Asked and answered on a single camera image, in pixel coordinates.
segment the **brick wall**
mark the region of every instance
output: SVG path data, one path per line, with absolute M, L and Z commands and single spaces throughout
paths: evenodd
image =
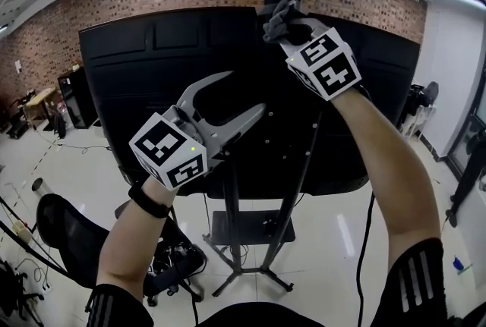
M 261 7 L 264 0 L 58 0 L 0 41 L 0 99 L 4 103 L 57 85 L 80 61 L 77 32 L 131 15 L 206 6 Z M 302 0 L 312 12 L 355 20 L 421 42 L 426 5 L 415 0 Z M 14 62 L 23 70 L 17 74 Z

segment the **hand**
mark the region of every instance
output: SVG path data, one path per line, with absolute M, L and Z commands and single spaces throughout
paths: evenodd
M 154 202 L 170 207 L 174 202 L 178 188 L 169 191 L 154 176 L 149 176 L 142 185 L 142 191 Z

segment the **black sleeve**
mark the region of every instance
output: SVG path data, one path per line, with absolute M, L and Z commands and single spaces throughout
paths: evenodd
M 94 288 L 91 296 L 93 302 L 87 327 L 153 326 L 144 305 L 125 289 L 102 284 Z
M 437 238 L 412 246 L 393 264 L 371 327 L 446 325 L 443 247 Z

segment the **forearm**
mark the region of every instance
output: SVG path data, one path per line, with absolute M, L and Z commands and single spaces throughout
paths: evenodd
M 158 204 L 172 205 L 167 191 L 152 177 L 142 187 Z M 158 219 L 131 201 L 110 231 L 99 257 L 97 284 L 116 284 L 141 300 L 143 283 L 166 219 Z
M 389 233 L 438 233 L 430 178 L 396 128 L 357 91 L 346 91 L 332 102 L 355 138 Z

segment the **black monitor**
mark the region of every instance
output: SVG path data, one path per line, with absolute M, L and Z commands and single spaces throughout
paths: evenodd
M 374 104 L 395 124 L 420 45 L 348 20 L 315 17 L 335 27 L 352 47 Z M 265 116 L 232 150 L 242 199 L 283 197 L 286 154 L 305 148 L 305 129 L 320 111 L 318 138 L 301 191 L 343 193 L 366 182 L 365 167 L 344 120 L 330 103 L 301 85 L 278 45 L 263 42 L 263 22 L 254 8 L 198 8 L 130 17 L 80 31 L 96 109 L 128 180 L 145 174 L 128 145 L 145 121 L 175 104 L 189 84 L 234 71 L 232 83 L 212 94 L 211 102 L 231 102 L 239 109 L 267 104 Z M 231 112 L 219 106 L 211 115 L 210 106 L 201 107 L 207 118 L 224 118 Z M 180 194 L 222 197 L 220 168 L 186 184 Z

